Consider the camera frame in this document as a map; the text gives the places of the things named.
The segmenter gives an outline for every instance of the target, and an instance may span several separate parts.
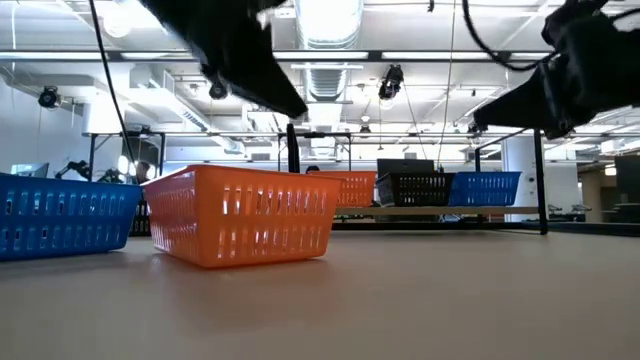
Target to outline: beige table surface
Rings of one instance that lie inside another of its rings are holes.
[[[640,358],[640,239],[334,233],[202,271],[148,240],[0,264],[0,359]]]

